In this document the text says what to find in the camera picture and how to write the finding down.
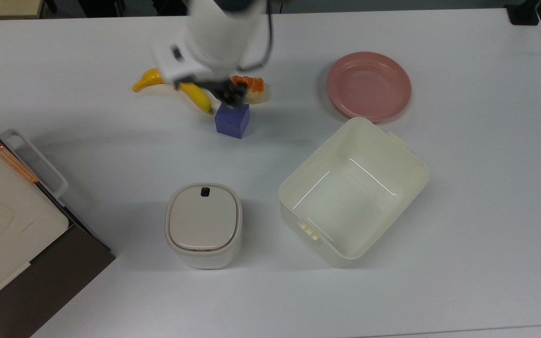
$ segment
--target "white table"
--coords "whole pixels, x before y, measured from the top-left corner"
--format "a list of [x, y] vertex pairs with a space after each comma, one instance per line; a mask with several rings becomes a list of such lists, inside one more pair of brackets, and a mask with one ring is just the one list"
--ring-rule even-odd
[[[64, 200], [118, 259], [36, 337], [358, 337], [541, 325], [541, 27], [504, 9], [278, 15], [270, 100], [244, 139], [180, 92], [131, 86], [170, 17], [0, 22], [0, 132], [28, 135]], [[255, 48], [266, 39], [260, 32]], [[380, 125], [430, 168], [367, 254], [331, 268], [283, 224], [278, 187], [346, 121], [324, 80], [375, 51], [410, 75]], [[172, 193], [218, 182], [243, 199], [240, 257], [187, 267], [168, 247]]]
[[541, 327], [406, 334], [382, 338], [541, 338]]

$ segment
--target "yellow banana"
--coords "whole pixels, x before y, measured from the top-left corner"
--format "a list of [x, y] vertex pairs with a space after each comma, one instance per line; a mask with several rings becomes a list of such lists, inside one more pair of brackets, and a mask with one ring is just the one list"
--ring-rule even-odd
[[158, 72], [157, 68], [152, 68], [143, 74], [143, 77], [141, 78], [141, 80], [139, 80], [138, 83], [135, 83], [135, 85], [133, 86], [133, 92], [139, 92], [139, 90], [142, 90], [143, 88], [149, 85], [163, 84], [163, 83], [164, 83], [164, 80], [160, 76], [160, 73]]
[[199, 86], [180, 83], [178, 84], [178, 90], [184, 92], [199, 109], [204, 111], [204, 113], [212, 114], [210, 100]]
[[[143, 74], [143, 77], [138, 83], [135, 83], [133, 86], [133, 92], [139, 92], [139, 90], [142, 90], [149, 85], [163, 83], [164, 80], [160, 76], [160, 72], [157, 70], [157, 68], [152, 68]], [[184, 92], [199, 109], [203, 110], [205, 113], [212, 114], [212, 105], [210, 105], [210, 100], [201, 88], [194, 84], [181, 83], [178, 84], [178, 90]]]

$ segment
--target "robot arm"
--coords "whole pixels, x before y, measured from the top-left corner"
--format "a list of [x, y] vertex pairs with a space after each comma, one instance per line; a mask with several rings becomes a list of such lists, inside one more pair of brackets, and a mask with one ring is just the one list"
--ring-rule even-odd
[[[269, 44], [259, 64], [239, 66], [251, 38], [268, 11]], [[270, 0], [191, 0], [181, 41], [154, 46], [158, 69], [166, 83], [194, 83], [230, 107], [241, 107], [247, 86], [229, 76], [266, 64], [272, 49]]]

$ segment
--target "white plastic container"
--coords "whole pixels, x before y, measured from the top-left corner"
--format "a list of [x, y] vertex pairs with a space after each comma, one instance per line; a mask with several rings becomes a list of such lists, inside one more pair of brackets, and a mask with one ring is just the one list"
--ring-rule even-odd
[[281, 184], [281, 216], [329, 265], [367, 252], [429, 181], [395, 135], [352, 118]]
[[183, 186], [168, 203], [165, 228], [168, 245], [191, 267], [225, 267], [241, 246], [241, 201], [221, 184]]

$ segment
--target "purple cube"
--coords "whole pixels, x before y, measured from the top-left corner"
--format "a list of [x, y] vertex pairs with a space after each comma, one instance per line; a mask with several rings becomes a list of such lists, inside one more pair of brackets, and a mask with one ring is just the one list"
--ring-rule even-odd
[[243, 105], [241, 109], [232, 109], [223, 103], [216, 112], [214, 122], [217, 132], [242, 138], [249, 122], [249, 105]]

